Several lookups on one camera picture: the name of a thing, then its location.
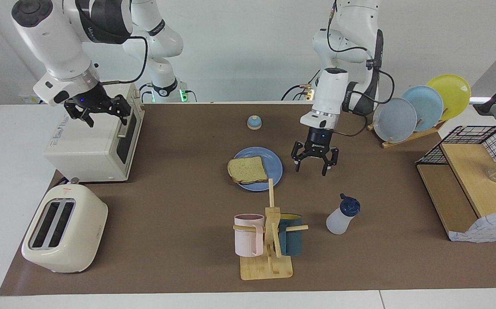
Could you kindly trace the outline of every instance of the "plate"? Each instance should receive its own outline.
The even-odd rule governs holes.
[[[414,133],[418,123],[416,110],[403,98],[393,98],[389,103],[380,104],[374,112],[374,130],[384,141],[402,142]]]
[[[242,149],[240,152],[234,156],[235,159],[238,158],[248,158],[248,157],[256,157],[260,156],[263,161],[263,168],[265,168],[265,172],[267,173],[268,178],[273,178],[273,186],[276,186],[279,183],[280,178],[282,178],[283,174],[283,166],[279,157],[272,151],[263,147],[250,147],[246,149]],[[265,190],[269,190],[269,182],[254,182],[253,184],[238,184],[242,188],[245,188],[249,191],[261,192]]]
[[[441,119],[444,110],[442,98],[438,92],[429,86],[415,86],[408,89],[402,98],[410,102],[421,123],[414,131],[425,131],[434,127]]]
[[[430,80],[427,86],[435,89],[440,94],[444,109],[448,108],[441,117],[442,121],[458,116],[469,104],[471,87],[460,76],[454,74],[437,76]]]

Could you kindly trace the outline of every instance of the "pink mug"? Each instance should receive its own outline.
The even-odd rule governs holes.
[[[265,216],[244,213],[234,216],[234,224],[243,227],[255,227],[256,231],[234,230],[234,251],[238,256],[253,258],[263,254],[263,225]]]

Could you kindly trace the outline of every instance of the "yellow plate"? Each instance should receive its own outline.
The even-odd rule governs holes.
[[[427,83],[427,86],[435,89],[442,97],[444,109],[441,120],[446,121],[461,114],[469,104],[471,87],[469,84],[454,74],[437,76]]]

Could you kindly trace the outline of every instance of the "teal mug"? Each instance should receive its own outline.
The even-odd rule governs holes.
[[[279,241],[280,250],[285,256],[297,256],[301,254],[302,231],[286,231],[287,227],[302,225],[301,215],[296,213],[283,213],[280,215]]]

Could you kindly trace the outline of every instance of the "white toaster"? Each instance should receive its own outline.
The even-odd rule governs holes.
[[[36,210],[22,242],[22,256],[53,272],[81,272],[95,258],[107,214],[107,204],[87,187],[56,186]]]

